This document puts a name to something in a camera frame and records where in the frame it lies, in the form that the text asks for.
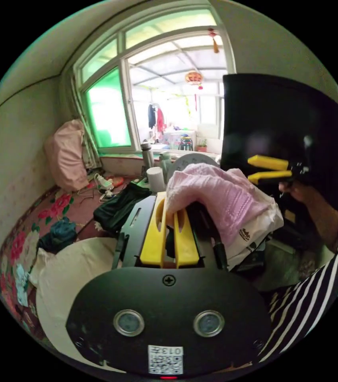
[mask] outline pink knitted cloth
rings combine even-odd
[[[198,201],[205,205],[223,244],[233,243],[239,230],[268,208],[255,200],[255,186],[239,169],[228,172],[208,164],[190,164],[184,171],[175,171],[167,189],[168,222],[171,216]]]

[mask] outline window sill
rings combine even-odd
[[[184,150],[165,150],[165,151],[153,151],[153,157],[155,162],[159,161],[159,155],[163,152],[170,152],[172,161],[175,161],[177,158],[182,157],[183,155],[197,152],[197,151],[184,151]],[[220,154],[213,154],[209,152],[201,152],[200,154],[207,155],[208,157],[214,159],[217,161]],[[105,153],[99,153],[100,158],[125,158],[125,159],[142,159],[142,152],[137,151],[135,153],[131,154],[105,154]]]

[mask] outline striped shirt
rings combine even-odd
[[[254,363],[275,359],[294,346],[316,326],[337,296],[338,250],[306,280],[264,296],[271,315],[272,333]]]

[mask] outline red lantern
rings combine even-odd
[[[185,81],[190,85],[201,85],[204,80],[204,76],[200,72],[196,72],[195,70],[189,72],[185,76]]]

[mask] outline curtain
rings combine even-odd
[[[102,167],[102,164],[100,161],[99,154],[97,152],[95,141],[91,133],[91,129],[88,126],[87,120],[82,111],[80,100],[78,99],[78,96],[74,91],[74,89],[76,89],[75,76],[72,74],[70,79],[70,94],[72,96],[71,99],[73,101],[73,104],[71,105],[70,103],[70,106],[72,108],[72,111],[74,111],[74,118],[82,121],[85,131],[82,142],[83,162],[87,170],[93,170],[95,168]]]

